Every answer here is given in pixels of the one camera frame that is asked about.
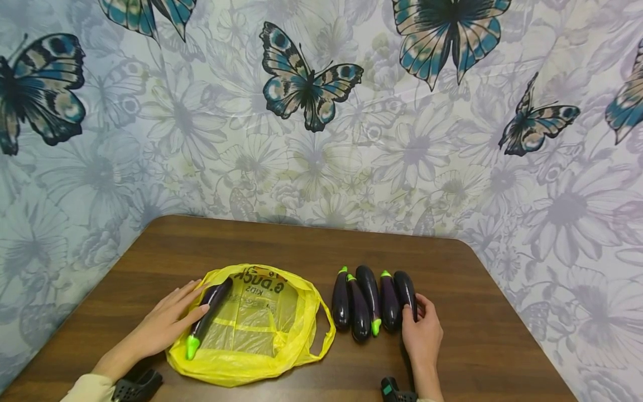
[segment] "black clip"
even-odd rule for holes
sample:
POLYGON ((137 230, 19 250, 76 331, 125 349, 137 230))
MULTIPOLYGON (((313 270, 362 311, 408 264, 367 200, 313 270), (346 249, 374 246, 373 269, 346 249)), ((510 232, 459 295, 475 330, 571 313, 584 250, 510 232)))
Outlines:
POLYGON ((163 376, 149 369, 137 381, 121 378, 116 382, 114 402, 149 402, 163 384, 163 376))
POLYGON ((401 392, 397 388, 397 382, 393 377, 382 379, 382 398, 384 402, 416 402, 417 394, 414 392, 401 392))

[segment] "blue butterfly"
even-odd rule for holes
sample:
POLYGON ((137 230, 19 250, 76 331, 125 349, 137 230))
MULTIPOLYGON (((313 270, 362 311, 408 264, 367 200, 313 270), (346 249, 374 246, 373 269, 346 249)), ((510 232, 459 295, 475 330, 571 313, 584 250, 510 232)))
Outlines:
POLYGON ((433 91, 451 51, 459 85, 464 73, 500 42, 495 17, 510 4, 511 0, 393 0, 397 33, 406 36, 400 64, 433 91))
POLYGON ((267 109, 287 119, 300 106, 305 127, 322 131, 335 117, 335 102, 344 102, 361 82, 364 69, 357 64, 337 64, 315 76, 288 35, 277 25, 264 23, 264 70, 273 77, 264 86, 267 109))
POLYGON ((176 28, 185 42, 185 24, 188 23, 197 0, 98 0, 110 21, 130 31, 158 38, 152 5, 176 28))
POLYGON ((85 118, 85 107, 71 89, 78 89, 85 83, 84 56, 78 38, 67 33, 37 39, 20 53, 13 67, 0 56, 0 147, 3 153, 18 153, 19 122, 25 120, 29 120, 32 129, 48 145, 82 134, 80 123, 85 118))
POLYGON ((643 40, 638 43, 632 74, 605 109, 605 120, 616 132, 616 144, 643 120, 643 40))
POLYGON ((538 151, 545 142, 545 136, 556 138, 558 134, 581 114, 576 106, 543 106, 534 109, 531 98, 534 96, 534 82, 538 73, 527 84, 527 90, 516 107, 514 117, 505 127, 498 145, 502 148, 509 142, 505 155, 524 156, 527 152, 538 151))

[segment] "yellow plastic bag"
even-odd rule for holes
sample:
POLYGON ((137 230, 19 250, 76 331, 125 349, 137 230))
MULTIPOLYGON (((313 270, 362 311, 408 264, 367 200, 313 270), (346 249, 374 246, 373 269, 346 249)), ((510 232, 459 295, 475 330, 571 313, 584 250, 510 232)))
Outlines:
MULTIPOLYGON (((193 360, 184 333, 167 352, 180 374, 223 387, 273 378, 322 359, 335 325, 317 289, 301 277, 266 265, 240 264, 209 272, 202 284, 233 279, 232 291, 214 318, 193 360), (317 356, 311 354, 319 306, 331 324, 317 356)), ((198 298, 190 309, 199 305, 198 298)))

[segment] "sleeve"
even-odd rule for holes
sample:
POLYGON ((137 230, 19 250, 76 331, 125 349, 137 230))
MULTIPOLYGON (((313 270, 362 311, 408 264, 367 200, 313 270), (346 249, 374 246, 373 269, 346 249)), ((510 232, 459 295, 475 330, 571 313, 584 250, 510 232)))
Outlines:
POLYGON ((97 374, 85 374, 78 378, 67 396, 60 402, 110 402, 114 395, 112 381, 97 374))

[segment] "plastic bag handle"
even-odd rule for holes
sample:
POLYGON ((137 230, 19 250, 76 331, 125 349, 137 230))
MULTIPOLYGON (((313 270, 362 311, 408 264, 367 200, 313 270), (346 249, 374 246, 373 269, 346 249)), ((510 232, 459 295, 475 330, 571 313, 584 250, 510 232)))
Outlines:
POLYGON ((331 328, 329 331, 326 333, 326 336, 323 339, 323 345, 321 346, 321 351, 319 354, 313 354, 313 353, 308 353, 308 357, 303 363, 310 363, 312 361, 320 361, 326 353, 328 353, 328 350, 331 348, 332 341, 335 340, 335 333, 337 332, 337 329, 335 328, 335 323, 332 320, 332 315, 331 311, 326 306, 326 303, 323 302, 322 296, 320 295, 319 291, 317 289, 315 290, 315 295, 317 296, 317 299, 319 299, 321 306, 323 307, 324 311, 326 312, 326 318, 328 319, 328 323, 331 325, 331 328))

